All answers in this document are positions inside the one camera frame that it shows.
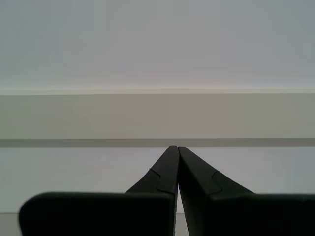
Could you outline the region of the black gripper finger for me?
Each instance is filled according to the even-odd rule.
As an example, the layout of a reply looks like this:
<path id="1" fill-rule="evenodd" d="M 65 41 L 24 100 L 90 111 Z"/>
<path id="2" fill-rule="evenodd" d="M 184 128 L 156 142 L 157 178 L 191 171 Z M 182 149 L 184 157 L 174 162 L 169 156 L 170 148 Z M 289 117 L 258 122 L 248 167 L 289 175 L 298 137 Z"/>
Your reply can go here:
<path id="1" fill-rule="evenodd" d="M 179 190 L 191 236 L 313 236 L 315 197 L 256 194 L 186 147 L 180 153 Z"/>
<path id="2" fill-rule="evenodd" d="M 19 212 L 24 236 L 172 236 L 179 150 L 170 146 L 124 193 L 46 192 Z"/>

